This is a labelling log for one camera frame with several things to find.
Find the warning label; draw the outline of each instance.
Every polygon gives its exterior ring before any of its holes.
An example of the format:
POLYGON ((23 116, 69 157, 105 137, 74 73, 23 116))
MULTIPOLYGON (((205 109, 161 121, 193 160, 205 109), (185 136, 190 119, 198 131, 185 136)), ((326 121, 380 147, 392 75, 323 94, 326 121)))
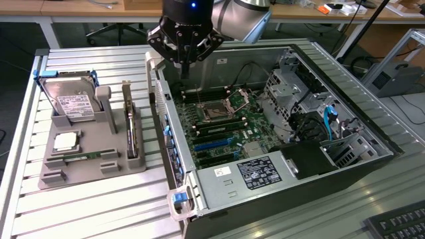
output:
POLYGON ((67 118, 93 116, 93 108, 86 95, 58 96, 59 106, 67 118))
POLYGON ((270 158, 262 157, 237 164, 246 187, 253 190, 281 181, 270 158))

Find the black keyboard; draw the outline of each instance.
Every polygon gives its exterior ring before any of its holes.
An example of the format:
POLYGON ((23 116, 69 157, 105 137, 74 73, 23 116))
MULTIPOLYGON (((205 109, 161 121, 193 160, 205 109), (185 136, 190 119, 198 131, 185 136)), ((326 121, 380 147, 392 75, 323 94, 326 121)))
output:
POLYGON ((364 220, 375 239, 425 239, 425 200, 364 220))

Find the gray 3d printed holder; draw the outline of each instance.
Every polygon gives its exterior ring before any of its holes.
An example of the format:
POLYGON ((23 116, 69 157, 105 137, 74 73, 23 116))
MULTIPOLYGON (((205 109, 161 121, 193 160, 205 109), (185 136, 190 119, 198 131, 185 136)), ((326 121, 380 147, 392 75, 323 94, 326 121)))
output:
POLYGON ((95 98, 103 111, 94 113, 95 120, 69 122, 66 116, 51 116, 38 188, 46 189, 74 183, 110 178, 146 170, 143 159, 139 110, 135 109, 135 158, 126 155, 126 124, 123 109, 111 110, 110 88, 95 88, 95 98), (57 151, 53 149, 58 134, 74 132, 75 145, 57 151))

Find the slotted metal table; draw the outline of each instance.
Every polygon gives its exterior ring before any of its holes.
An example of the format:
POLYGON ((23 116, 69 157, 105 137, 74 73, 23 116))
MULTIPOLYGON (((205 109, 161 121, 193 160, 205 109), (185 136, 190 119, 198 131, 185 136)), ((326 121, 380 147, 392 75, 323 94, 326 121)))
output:
MULTIPOLYGON (((273 43, 299 46, 406 153, 346 190, 213 238, 367 239, 364 218, 425 198, 423 139, 367 94, 316 43, 306 39, 259 42, 273 43)), ((38 190, 51 108, 30 76, 0 188, 2 239, 181 238, 166 205, 167 184, 149 110, 143 53, 150 50, 143 45, 75 48, 35 56, 31 70, 95 69, 99 84, 110 86, 114 109, 122 107, 121 81, 131 82, 133 100, 142 115, 147 170, 38 190)))

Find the office chair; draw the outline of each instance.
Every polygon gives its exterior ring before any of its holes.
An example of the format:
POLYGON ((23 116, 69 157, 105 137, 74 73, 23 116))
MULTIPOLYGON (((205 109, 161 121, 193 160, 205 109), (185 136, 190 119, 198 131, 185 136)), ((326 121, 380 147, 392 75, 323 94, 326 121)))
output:
POLYGON ((127 31, 130 31, 141 36, 146 36, 146 33, 143 31, 141 31, 141 29, 143 28, 142 23, 138 24, 138 29, 131 28, 129 26, 130 24, 131 23, 114 23, 111 25, 107 25, 106 23, 102 23, 103 27, 101 29, 98 29, 97 31, 94 31, 89 34, 85 34, 86 43, 90 44, 91 46, 94 46, 95 41, 91 37, 99 35, 101 33, 106 32, 106 31, 111 31, 114 29, 118 30, 118 46, 121 45, 121 35, 123 34, 123 30, 127 30, 127 31))

